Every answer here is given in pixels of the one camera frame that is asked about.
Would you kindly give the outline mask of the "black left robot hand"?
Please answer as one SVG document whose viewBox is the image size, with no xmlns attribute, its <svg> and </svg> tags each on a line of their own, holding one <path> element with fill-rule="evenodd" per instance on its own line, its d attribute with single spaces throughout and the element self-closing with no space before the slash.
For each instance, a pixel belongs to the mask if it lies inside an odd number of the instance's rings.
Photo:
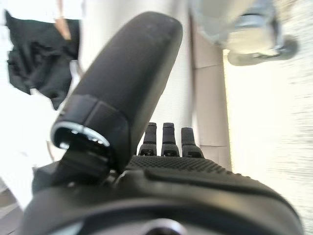
<svg viewBox="0 0 313 235">
<path fill-rule="evenodd" d="M 176 19 L 145 12 L 106 44 L 51 128 L 66 150 L 35 171 L 20 235 L 302 235 L 268 186 L 205 159 L 191 128 L 150 118 L 182 41 Z"/>
</svg>

